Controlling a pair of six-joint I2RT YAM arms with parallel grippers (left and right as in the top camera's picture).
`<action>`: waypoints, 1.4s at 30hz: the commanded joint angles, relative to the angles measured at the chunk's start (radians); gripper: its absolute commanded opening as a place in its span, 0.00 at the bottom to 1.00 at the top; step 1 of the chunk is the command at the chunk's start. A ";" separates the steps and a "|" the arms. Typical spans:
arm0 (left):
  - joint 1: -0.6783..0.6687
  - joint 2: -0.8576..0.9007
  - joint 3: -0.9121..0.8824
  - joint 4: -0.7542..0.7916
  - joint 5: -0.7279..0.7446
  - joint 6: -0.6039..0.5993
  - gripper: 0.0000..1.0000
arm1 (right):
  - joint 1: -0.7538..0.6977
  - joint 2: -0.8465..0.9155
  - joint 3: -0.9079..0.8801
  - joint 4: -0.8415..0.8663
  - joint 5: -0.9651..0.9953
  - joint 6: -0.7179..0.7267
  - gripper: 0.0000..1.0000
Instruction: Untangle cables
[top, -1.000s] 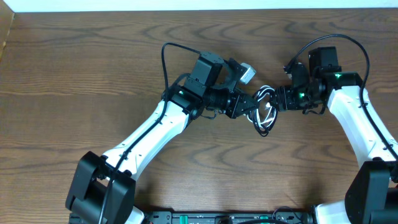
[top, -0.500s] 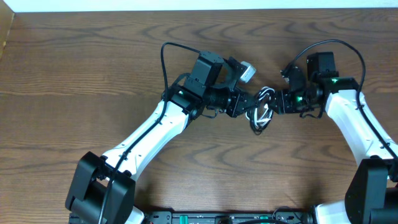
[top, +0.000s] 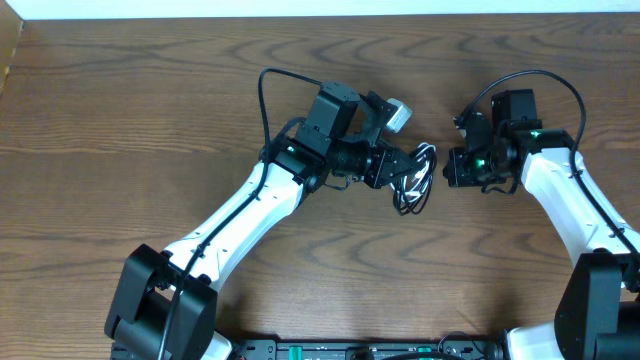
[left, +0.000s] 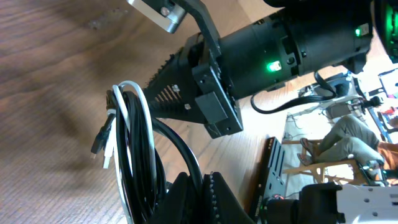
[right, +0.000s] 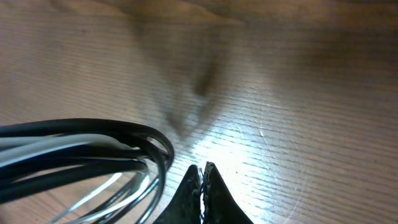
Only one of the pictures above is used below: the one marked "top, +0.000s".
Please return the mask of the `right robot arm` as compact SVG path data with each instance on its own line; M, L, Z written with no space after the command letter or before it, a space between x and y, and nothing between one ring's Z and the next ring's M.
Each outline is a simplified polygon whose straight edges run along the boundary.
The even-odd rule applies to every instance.
M541 205L566 247L573 272L553 320L509 330L490 358L636 359L639 234L616 212L586 170L573 138L545 128L530 89L493 96L491 114L466 108L454 124L465 139L449 152L452 187L500 191L510 182Z

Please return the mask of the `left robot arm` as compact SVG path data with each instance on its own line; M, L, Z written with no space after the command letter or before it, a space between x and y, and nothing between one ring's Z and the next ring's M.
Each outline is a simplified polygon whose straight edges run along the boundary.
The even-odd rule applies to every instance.
M105 334L140 359L226 359L215 329L217 298L247 253L330 175L380 189L419 163L383 139L411 117L401 101L325 82L309 114L290 120L240 189L161 252L143 244L125 261Z

